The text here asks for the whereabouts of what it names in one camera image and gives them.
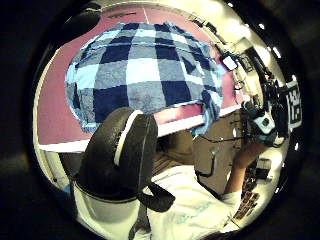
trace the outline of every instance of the black strap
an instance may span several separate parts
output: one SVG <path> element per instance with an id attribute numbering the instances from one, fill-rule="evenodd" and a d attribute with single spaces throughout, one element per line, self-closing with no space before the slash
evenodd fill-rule
<path id="1" fill-rule="evenodd" d="M 138 193 L 137 198 L 139 201 L 156 212 L 166 212 L 172 206 L 174 200 L 176 199 L 171 193 L 163 189 L 155 183 L 148 185 L 152 195 L 145 194 L 143 192 Z"/>

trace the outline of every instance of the blue plaid blanket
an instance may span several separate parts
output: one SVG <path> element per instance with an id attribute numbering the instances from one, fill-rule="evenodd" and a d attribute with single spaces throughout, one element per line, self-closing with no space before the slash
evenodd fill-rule
<path id="1" fill-rule="evenodd" d="M 175 24 L 118 23 L 72 59 L 66 95 L 85 132 L 119 107 L 151 114 L 201 103 L 205 125 L 196 128 L 199 134 L 219 117 L 222 80 L 209 45 Z"/>

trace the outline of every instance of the black object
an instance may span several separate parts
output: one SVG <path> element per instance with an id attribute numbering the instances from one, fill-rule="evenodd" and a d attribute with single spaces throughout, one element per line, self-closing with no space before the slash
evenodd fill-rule
<path id="1" fill-rule="evenodd" d="M 146 207 L 165 212 L 175 197 L 151 182 L 157 124 L 152 115 L 145 114 L 129 122 L 133 112 L 127 107 L 117 109 L 99 126 L 85 151 L 76 182 L 98 198 L 123 201 L 137 197 Z M 153 196 L 142 192 L 146 186 Z"/>
<path id="2" fill-rule="evenodd" d="M 266 180 L 271 169 L 271 160 L 267 158 L 259 158 L 255 169 L 257 179 Z"/>
<path id="3" fill-rule="evenodd" d="M 54 46 L 59 48 L 94 28 L 100 20 L 100 8 L 97 3 L 89 2 L 81 12 L 70 17 L 55 34 Z"/>

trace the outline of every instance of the desk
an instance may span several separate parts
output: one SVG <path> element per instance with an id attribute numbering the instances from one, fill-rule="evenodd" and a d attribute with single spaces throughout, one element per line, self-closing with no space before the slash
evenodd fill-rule
<path id="1" fill-rule="evenodd" d="M 121 18 L 108 18 L 116 12 L 130 11 L 136 14 L 125 15 Z M 47 71 L 43 73 L 38 84 L 38 93 L 35 99 L 35 119 L 37 141 L 40 149 L 56 152 L 84 151 L 91 133 L 84 133 L 75 117 L 72 115 L 65 96 L 65 73 L 72 57 L 80 47 L 98 33 L 113 27 L 121 22 L 149 22 L 163 23 L 172 21 L 181 28 L 191 32 L 197 39 L 210 42 L 210 38 L 196 24 L 177 13 L 154 9 L 151 7 L 123 6 L 116 10 L 102 13 L 98 25 L 88 33 L 62 46 L 47 65 Z M 223 76 L 223 94 L 221 114 L 228 114 L 241 107 L 242 94 L 234 95 L 234 80 L 232 73 Z M 173 122 L 161 120 L 156 115 L 159 126 L 159 136 L 170 134 L 182 129 L 188 129 L 203 123 L 201 108 L 198 106 L 185 107 L 185 109 L 172 110 L 174 116 L 178 116 Z"/>

